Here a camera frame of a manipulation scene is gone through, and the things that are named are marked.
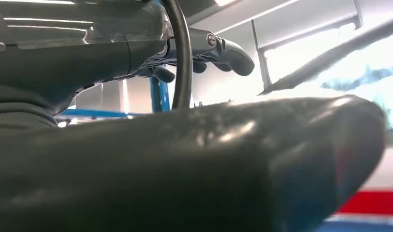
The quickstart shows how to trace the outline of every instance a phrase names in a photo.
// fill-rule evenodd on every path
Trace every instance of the window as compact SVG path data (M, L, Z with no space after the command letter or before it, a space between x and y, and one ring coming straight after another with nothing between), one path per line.
M349 53L296 88L311 91L315 87L354 94L376 103L386 114L387 129L393 131L393 35Z
M261 48L270 82L278 81L343 41L358 28L357 20L358 17L352 17Z

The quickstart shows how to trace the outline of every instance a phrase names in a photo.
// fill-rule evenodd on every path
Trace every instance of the red stripe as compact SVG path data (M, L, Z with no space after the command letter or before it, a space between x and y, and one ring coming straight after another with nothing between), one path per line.
M338 212L393 216L393 191L358 192Z

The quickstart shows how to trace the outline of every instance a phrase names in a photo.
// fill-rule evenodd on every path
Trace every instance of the black cable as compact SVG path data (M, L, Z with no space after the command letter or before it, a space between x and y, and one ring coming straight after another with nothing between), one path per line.
M175 35L177 69L172 109L189 108L192 94L192 48L188 25L177 0L162 0Z

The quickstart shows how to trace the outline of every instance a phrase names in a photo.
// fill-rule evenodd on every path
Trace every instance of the screw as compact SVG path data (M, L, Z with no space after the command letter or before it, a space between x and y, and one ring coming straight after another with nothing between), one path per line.
M211 47L216 46L216 36L212 33L209 33L208 36L206 37L206 41L208 42L208 45Z

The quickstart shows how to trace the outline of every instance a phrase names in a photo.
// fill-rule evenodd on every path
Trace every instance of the ceiling light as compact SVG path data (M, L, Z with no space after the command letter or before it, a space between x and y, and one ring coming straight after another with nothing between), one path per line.
M48 4L68 4L68 5L74 5L75 4L72 1L57 1L57 0L0 0L0 1L48 3Z
M218 4L219 6L224 6L227 5L235 0L215 0L216 4Z

